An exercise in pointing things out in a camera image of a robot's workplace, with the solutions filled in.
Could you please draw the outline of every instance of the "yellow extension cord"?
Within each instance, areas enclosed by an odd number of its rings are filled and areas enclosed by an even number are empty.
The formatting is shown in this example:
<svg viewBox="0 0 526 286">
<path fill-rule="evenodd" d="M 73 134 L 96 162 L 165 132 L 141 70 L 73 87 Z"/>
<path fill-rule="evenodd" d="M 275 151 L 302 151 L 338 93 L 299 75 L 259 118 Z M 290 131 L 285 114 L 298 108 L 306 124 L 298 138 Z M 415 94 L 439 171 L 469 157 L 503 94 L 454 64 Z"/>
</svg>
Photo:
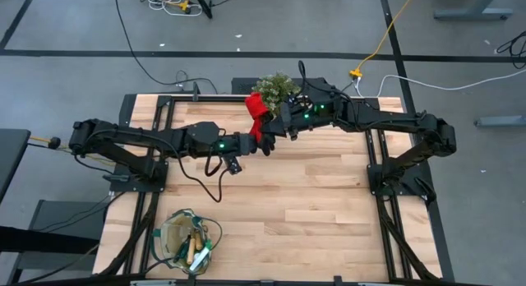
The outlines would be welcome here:
<svg viewBox="0 0 526 286">
<path fill-rule="evenodd" d="M 31 136 L 30 139 L 33 140 L 33 141 L 40 141 L 40 142 L 45 142 L 45 143 L 51 142 L 50 139 L 40 138 L 40 137 L 36 137 L 36 136 Z M 67 146 L 64 146 L 64 145 L 60 145 L 58 147 L 58 150 L 65 151 L 67 153 L 71 153 L 71 151 L 67 148 Z M 90 158 L 90 159 L 93 159 L 93 160 L 96 160 L 97 162 L 99 162 L 101 164 L 104 164 L 106 166 L 111 166 L 111 167 L 115 166 L 115 164 L 112 163 L 112 161 L 109 160 L 109 159 L 97 158 L 94 155 L 86 155 L 86 157 Z"/>
<path fill-rule="evenodd" d="M 348 73 L 350 76 L 352 76 L 352 77 L 362 77 L 362 72 L 360 71 L 360 68 L 362 67 L 363 63 L 367 62 L 367 60 L 372 59 L 373 57 L 375 57 L 378 54 L 378 52 L 380 51 L 381 46 L 385 42 L 385 39 L 387 39 L 387 35 L 389 34 L 389 31 L 391 30 L 391 28 L 393 28 L 393 25 L 395 24 L 396 19 L 398 19 L 400 14 L 402 14 L 402 12 L 404 12 L 404 10 L 405 10 L 406 6 L 409 4 L 409 2 L 411 2 L 411 0 L 407 0 L 405 2 L 405 4 L 402 6 L 402 8 L 400 9 L 400 11 L 398 12 L 398 14 L 396 14 L 396 16 L 394 16 L 391 24 L 389 24 L 389 26 L 387 27 L 387 31 L 385 32 L 384 37 L 381 39 L 380 44 L 378 44 L 378 48 L 376 48 L 376 51 L 374 53 L 372 53 L 370 56 L 368 56 L 367 58 L 363 59 L 360 62 L 360 64 L 358 64 L 358 67 L 356 67 L 355 70 L 350 71 Z"/>
</svg>

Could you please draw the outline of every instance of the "wooden tabletop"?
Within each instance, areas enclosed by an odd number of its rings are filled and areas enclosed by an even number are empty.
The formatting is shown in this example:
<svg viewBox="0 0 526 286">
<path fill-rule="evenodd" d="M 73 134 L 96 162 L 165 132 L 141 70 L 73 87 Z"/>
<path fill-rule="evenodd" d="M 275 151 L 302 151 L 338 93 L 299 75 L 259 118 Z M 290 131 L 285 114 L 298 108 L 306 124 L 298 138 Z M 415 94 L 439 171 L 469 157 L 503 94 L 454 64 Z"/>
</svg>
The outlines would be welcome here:
<svg viewBox="0 0 526 286">
<path fill-rule="evenodd" d="M 152 127 L 156 100 L 157 95 L 136 97 L 131 127 Z M 403 112 L 399 98 L 380 98 L 380 105 L 385 111 Z M 248 132 L 252 125 L 244 103 L 175 104 L 173 127 L 201 121 L 216 122 L 228 133 Z M 385 135 L 391 156 L 411 147 L 408 134 L 388 131 Z M 207 272 L 198 279 L 331 281 L 341 275 L 344 281 L 388 281 L 376 202 L 367 181 L 365 135 L 323 127 L 301 132 L 296 141 L 280 138 L 275 147 L 270 157 L 258 151 L 239 159 L 243 171 L 225 174 L 219 204 L 185 178 L 176 161 L 169 160 L 155 227 L 184 208 L 221 223 L 223 239 Z M 139 148 L 130 150 L 145 154 Z M 205 159 L 185 158 L 183 163 L 189 175 L 217 195 L 219 175 L 204 175 Z M 94 273 L 103 270 L 128 239 L 136 198 L 136 193 L 128 192 L 109 207 Z M 408 244 L 433 274 L 441 276 L 424 202 L 416 196 L 398 199 Z M 213 224 L 208 226 L 214 241 L 218 231 Z M 142 244 L 142 240 L 137 243 L 135 271 Z M 392 244 L 401 276 L 399 250 Z M 164 265 L 148 274 L 148 278 L 186 277 Z"/>
</svg>

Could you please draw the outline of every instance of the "concrete floor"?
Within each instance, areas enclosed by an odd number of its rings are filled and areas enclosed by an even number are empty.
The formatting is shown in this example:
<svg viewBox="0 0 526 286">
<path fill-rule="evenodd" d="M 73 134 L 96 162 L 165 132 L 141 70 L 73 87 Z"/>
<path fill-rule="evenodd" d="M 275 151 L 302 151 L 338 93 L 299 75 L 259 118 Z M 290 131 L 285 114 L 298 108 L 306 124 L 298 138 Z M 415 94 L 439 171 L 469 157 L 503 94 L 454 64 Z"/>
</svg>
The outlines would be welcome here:
<svg viewBox="0 0 526 286">
<path fill-rule="evenodd" d="M 404 1 L 390 0 L 391 10 L 398 11 Z M 496 7 L 514 8 L 508 21 L 432 19 L 433 8 L 470 1 L 413 0 L 396 24 L 402 53 L 494 56 L 498 45 L 524 30 L 526 0 L 495 1 Z M 23 2 L 0 0 L 0 34 Z M 183 18 L 154 12 L 139 0 L 120 3 L 135 50 L 370 53 L 385 32 L 380 0 L 232 0 L 215 9 L 212 21 L 204 16 Z M 127 46 L 113 0 L 34 0 L 7 49 L 126 51 Z M 389 41 L 381 53 L 392 53 Z M 174 72 L 183 69 L 190 77 L 210 78 L 220 92 L 229 92 L 233 77 L 276 71 L 299 76 L 297 59 L 141 61 L 161 80 L 173 80 Z M 358 61 L 307 59 L 305 63 L 309 76 L 324 76 L 343 87 L 349 82 L 348 71 Z M 514 72 L 509 63 L 406 62 L 405 66 L 409 77 L 443 86 Z M 365 95 L 376 93 L 384 75 L 396 74 L 391 61 L 370 61 L 362 70 Z M 526 261 L 526 189 L 520 177 L 525 163 L 521 153 L 526 149 L 524 129 L 481 130 L 473 126 L 473 120 L 524 113 L 525 77 L 459 92 L 411 85 L 417 110 L 444 118 L 457 132 L 458 152 L 432 159 L 430 164 L 459 282 L 517 285 L 522 281 Z M 65 140 L 74 121 L 117 121 L 125 94 L 175 90 L 149 80 L 132 58 L 3 56 L 0 84 L 0 127 L 27 128 L 36 136 Z M 211 92 L 206 83 L 201 88 Z M 388 81 L 383 95 L 401 96 L 398 81 Z M 68 155 L 29 148 L 0 205 L 0 224 L 27 228 L 39 199 L 97 201 L 107 192 L 108 184 L 99 173 L 74 164 Z M 0 255 L 0 283 L 13 258 L 12 254 Z"/>
</svg>

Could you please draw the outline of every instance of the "red bow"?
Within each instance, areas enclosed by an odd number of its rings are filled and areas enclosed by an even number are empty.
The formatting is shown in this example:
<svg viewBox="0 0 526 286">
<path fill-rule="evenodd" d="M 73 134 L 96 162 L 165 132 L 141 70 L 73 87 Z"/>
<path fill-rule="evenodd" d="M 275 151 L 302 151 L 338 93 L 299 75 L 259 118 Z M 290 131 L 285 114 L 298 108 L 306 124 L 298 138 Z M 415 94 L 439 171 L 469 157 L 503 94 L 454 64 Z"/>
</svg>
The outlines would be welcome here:
<svg viewBox="0 0 526 286">
<path fill-rule="evenodd" d="M 269 111 L 269 109 L 263 103 L 261 99 L 261 93 L 251 93 L 250 96 L 245 98 L 245 105 L 247 106 L 248 112 L 254 119 L 254 124 L 250 130 L 250 134 L 256 136 L 257 142 L 261 140 L 262 122 L 260 117 Z"/>
</svg>

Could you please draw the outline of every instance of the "white cable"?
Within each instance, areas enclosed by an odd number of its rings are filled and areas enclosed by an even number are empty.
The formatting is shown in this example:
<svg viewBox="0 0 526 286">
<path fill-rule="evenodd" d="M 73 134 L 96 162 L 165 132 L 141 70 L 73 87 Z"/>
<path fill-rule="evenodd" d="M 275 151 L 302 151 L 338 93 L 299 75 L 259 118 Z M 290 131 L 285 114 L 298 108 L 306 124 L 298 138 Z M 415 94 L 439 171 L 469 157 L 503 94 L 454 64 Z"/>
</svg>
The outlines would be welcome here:
<svg viewBox="0 0 526 286">
<path fill-rule="evenodd" d="M 174 0 L 148 0 L 148 7 L 154 11 L 164 10 L 170 16 L 199 16 L 200 14 L 203 13 L 203 9 L 200 5 L 188 5 L 188 7 L 190 8 L 198 7 L 200 11 L 197 14 L 172 13 L 168 11 L 166 6 L 169 4 L 167 4 L 166 2 L 180 3 L 182 2 L 182 0 L 175 0 L 175 1 Z"/>
<path fill-rule="evenodd" d="M 447 90 L 447 91 L 454 91 L 454 90 L 463 90 L 463 89 L 467 89 L 467 88 L 471 88 L 475 85 L 481 85 L 481 84 L 484 84 L 484 83 L 487 83 L 489 81 L 498 81 L 498 80 L 504 80 L 504 79 L 507 79 L 507 78 L 510 78 L 510 77 L 513 77 L 513 76 L 517 76 L 521 73 L 524 73 L 526 72 L 526 69 L 525 70 L 522 70 L 522 71 L 517 71 L 516 73 L 512 73 L 508 76 L 498 76 L 498 77 L 492 77 L 492 78 L 489 78 L 487 80 L 484 80 L 484 81 L 479 81 L 479 82 L 476 82 L 476 83 L 473 83 L 473 84 L 470 84 L 470 85 L 463 85 L 463 86 L 460 86 L 460 87 L 454 87 L 454 88 L 444 88 L 444 87 L 440 87 L 438 85 L 429 85 L 429 84 L 426 84 L 426 83 L 423 83 L 421 81 L 415 81 L 415 80 L 411 80 L 407 77 L 402 77 L 402 76 L 395 76 L 395 75 L 387 75 L 387 76 L 384 76 L 384 78 L 381 80 L 381 83 L 380 83 L 380 89 L 378 90 L 378 94 L 376 96 L 374 96 L 375 98 L 378 98 L 380 97 L 381 95 L 381 91 L 383 90 L 384 88 L 384 82 L 385 80 L 388 78 L 388 77 L 394 77 L 394 78 L 398 78 L 398 79 L 402 79 L 402 80 L 406 80 L 406 81 L 410 81 L 412 83 L 415 83 L 415 84 L 419 84 L 419 85 L 423 85 L 423 86 L 426 86 L 426 87 L 429 87 L 429 88 L 433 88 L 433 89 L 438 89 L 438 90 Z M 356 90 L 356 92 L 358 93 L 358 95 L 362 98 L 365 98 L 362 93 L 360 93 L 360 89 L 358 88 L 357 85 L 354 86 L 354 89 Z"/>
</svg>

